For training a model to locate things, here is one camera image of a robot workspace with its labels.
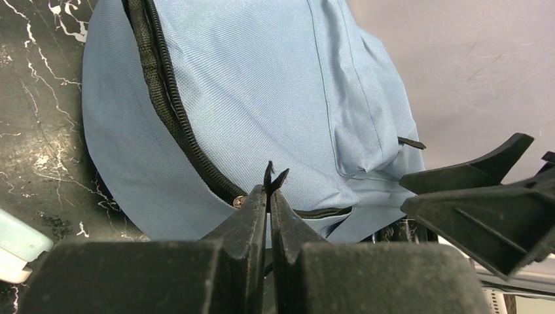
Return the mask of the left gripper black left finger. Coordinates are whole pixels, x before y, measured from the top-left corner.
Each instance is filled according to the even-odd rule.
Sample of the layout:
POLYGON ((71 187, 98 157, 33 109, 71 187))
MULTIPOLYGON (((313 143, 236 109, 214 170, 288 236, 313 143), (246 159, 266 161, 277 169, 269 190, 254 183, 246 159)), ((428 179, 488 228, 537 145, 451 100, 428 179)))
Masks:
POLYGON ((20 313, 260 313, 266 191, 199 241, 57 246, 20 313))

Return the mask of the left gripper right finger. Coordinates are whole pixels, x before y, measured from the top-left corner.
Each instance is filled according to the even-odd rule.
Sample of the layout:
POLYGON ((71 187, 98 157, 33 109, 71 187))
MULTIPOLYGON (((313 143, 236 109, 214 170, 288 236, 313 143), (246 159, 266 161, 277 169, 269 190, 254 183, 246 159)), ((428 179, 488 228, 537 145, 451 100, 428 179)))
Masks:
POLYGON ((279 313, 488 313, 470 263, 436 243, 333 244, 275 191, 274 281, 279 313))

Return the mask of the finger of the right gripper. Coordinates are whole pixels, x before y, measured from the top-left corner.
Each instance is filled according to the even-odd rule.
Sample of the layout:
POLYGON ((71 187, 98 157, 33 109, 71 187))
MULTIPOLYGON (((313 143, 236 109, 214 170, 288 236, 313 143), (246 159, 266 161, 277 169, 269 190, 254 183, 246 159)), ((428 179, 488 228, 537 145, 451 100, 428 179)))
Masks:
POLYGON ((415 194, 496 186, 501 184, 533 141, 530 135, 515 133, 502 145, 477 159, 406 174, 399 184, 415 194))
POLYGON ((425 190, 427 173, 401 179, 415 193, 401 209, 504 280, 554 253, 554 169, 517 183, 425 190))

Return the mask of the blue student backpack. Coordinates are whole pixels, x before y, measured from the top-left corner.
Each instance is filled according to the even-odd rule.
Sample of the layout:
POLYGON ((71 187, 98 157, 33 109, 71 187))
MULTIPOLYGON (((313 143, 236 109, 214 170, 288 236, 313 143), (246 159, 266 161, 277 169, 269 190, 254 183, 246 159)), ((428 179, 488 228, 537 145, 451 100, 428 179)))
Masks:
POLYGON ((403 81, 345 1, 99 1, 82 61, 90 157, 152 240, 197 240, 268 164, 332 242, 403 217, 424 169, 403 81))

